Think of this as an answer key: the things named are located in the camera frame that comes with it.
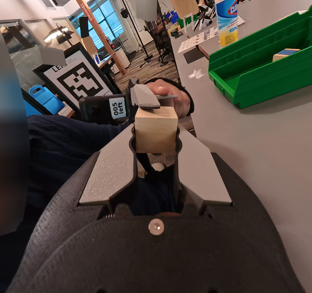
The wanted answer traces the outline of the green plastic bin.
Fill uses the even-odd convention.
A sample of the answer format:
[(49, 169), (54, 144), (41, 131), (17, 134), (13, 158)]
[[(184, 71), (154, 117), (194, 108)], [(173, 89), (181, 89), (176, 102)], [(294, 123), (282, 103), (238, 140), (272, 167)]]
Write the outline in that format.
[[(272, 62), (286, 48), (300, 51)], [(208, 66), (210, 80), (240, 109), (311, 85), (311, 71), (311, 6), (211, 53)]]

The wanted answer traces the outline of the wooden support post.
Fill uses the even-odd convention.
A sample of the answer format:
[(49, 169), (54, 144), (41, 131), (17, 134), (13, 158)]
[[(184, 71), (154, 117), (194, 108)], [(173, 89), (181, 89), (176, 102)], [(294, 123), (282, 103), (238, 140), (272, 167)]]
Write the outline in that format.
[(118, 55), (115, 53), (115, 51), (111, 48), (110, 44), (107, 42), (107, 37), (104, 34), (103, 30), (101, 29), (99, 23), (95, 19), (91, 9), (89, 8), (87, 2), (85, 0), (76, 0), (81, 10), (84, 12), (85, 16), (88, 17), (89, 22), (91, 23), (93, 29), (95, 30), (96, 34), (100, 38), (101, 42), (103, 43), (105, 49), (107, 52), (112, 56), (112, 58), (115, 60), (115, 64), (117, 65), (119, 71), (122, 75), (127, 74), (127, 71), (120, 61)]

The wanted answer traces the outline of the laminated paper sheet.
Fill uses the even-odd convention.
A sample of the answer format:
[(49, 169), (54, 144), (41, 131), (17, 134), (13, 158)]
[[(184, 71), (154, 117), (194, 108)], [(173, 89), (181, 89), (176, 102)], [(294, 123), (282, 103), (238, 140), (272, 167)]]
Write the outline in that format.
[(197, 46), (205, 41), (208, 41), (214, 37), (218, 36), (218, 27), (215, 26), (204, 32), (197, 34), (187, 40), (183, 41), (178, 49), (178, 53), (184, 52), (194, 46)]

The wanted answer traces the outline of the disinfecting wipes canister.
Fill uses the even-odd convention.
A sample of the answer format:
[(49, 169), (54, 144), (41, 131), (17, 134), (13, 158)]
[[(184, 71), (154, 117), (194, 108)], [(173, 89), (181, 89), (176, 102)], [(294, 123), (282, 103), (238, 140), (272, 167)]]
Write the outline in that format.
[(214, 0), (220, 48), (238, 40), (237, 0)]

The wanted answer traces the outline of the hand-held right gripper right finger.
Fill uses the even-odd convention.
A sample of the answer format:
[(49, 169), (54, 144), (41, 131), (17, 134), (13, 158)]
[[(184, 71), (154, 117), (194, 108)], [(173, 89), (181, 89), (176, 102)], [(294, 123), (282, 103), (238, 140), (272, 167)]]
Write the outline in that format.
[(209, 148), (180, 124), (175, 148), (174, 199), (176, 203), (195, 205), (199, 212), (206, 205), (232, 203)]

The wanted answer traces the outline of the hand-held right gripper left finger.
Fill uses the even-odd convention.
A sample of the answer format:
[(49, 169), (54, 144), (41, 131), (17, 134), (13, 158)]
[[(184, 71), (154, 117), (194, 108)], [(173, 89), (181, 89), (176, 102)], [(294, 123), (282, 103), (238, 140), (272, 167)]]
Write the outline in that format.
[(80, 205), (108, 205), (137, 176), (137, 158), (132, 142), (134, 124), (130, 124), (105, 145), (86, 183)]

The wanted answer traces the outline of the person's left hand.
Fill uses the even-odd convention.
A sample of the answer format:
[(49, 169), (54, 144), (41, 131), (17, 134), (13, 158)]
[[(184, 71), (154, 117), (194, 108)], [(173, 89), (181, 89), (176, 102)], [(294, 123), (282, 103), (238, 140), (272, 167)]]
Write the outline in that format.
[(161, 96), (177, 95), (177, 98), (161, 99), (159, 103), (164, 107), (173, 107), (178, 119), (182, 119), (189, 113), (191, 101), (189, 96), (177, 86), (158, 79), (147, 83), (148, 88), (155, 94)]

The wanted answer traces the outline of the person's left forearm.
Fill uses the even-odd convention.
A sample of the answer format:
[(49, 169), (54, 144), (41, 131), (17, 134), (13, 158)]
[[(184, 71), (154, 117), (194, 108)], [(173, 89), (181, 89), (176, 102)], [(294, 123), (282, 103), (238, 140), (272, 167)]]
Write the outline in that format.
[(97, 151), (124, 129), (59, 115), (27, 118), (30, 167), (27, 204), (43, 208), (63, 184)]

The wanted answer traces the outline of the black office chair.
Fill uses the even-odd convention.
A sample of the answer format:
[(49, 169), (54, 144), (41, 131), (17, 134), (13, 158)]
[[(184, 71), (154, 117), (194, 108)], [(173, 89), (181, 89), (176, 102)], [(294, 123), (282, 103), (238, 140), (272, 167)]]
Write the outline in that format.
[(168, 61), (164, 61), (164, 58), (171, 54), (170, 47), (166, 36), (161, 34), (154, 34), (150, 32), (151, 37), (154, 40), (156, 49), (159, 53), (158, 61), (160, 62), (160, 67), (168, 64)]

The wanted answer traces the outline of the blue plastic carrier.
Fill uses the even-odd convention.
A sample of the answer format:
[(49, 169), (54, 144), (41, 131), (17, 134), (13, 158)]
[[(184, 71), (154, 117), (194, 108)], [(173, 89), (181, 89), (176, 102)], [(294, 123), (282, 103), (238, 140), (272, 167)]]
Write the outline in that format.
[(53, 115), (65, 107), (65, 104), (44, 86), (34, 85), (29, 89), (29, 95)]

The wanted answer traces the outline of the wooden cube blue taped face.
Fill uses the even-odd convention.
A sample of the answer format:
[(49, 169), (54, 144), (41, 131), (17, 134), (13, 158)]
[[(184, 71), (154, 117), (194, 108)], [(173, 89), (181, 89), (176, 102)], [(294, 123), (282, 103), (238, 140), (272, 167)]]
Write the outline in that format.
[(137, 153), (174, 154), (178, 117), (173, 107), (138, 108), (135, 115)]
[(272, 62), (275, 62), (277, 60), (286, 58), (296, 52), (300, 51), (300, 49), (293, 49), (293, 48), (286, 48), (283, 49), (281, 51), (279, 51), (278, 53), (274, 54), (273, 58), (272, 58)]

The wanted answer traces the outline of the black white marker sign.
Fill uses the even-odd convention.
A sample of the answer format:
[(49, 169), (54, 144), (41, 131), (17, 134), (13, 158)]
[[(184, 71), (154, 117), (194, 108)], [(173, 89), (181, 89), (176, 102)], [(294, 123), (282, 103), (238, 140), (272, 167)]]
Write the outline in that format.
[(33, 72), (73, 110), (79, 112), (81, 98), (121, 94), (80, 42), (63, 53), (66, 66), (42, 64)]

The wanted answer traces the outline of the wooden board document stand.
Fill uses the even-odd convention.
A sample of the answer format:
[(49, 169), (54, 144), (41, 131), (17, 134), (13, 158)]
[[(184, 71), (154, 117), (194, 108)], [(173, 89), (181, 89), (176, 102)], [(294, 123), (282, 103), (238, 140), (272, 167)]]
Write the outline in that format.
[(194, 15), (199, 13), (199, 7), (196, 0), (171, 0), (174, 10), (177, 12), (180, 19), (183, 20), (183, 26), (185, 34), (187, 33), (186, 29), (186, 18), (191, 17), (191, 25), (194, 30)]

